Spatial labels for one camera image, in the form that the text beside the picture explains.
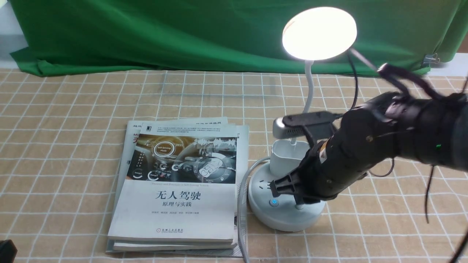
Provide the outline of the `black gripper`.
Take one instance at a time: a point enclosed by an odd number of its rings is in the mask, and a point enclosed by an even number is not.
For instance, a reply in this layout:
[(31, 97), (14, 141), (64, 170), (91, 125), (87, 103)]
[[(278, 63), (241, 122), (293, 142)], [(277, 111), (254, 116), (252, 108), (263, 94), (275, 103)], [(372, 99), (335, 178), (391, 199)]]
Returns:
[(375, 107), (344, 113), (340, 127), (314, 145), (298, 168), (269, 183), (272, 196), (302, 196), (306, 203), (336, 198), (369, 169), (396, 155), (395, 129), (396, 122)]

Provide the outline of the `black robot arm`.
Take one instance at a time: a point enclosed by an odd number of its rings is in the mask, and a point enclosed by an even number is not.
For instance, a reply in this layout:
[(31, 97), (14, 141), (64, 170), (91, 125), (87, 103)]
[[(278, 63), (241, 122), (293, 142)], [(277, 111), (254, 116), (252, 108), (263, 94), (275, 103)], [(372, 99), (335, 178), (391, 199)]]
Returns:
[(400, 157), (467, 171), (467, 95), (443, 96), (418, 75), (384, 64), (386, 92), (343, 114), (286, 115), (280, 121), (310, 149), (298, 167), (269, 185), (272, 196), (306, 204), (335, 199), (381, 161)]

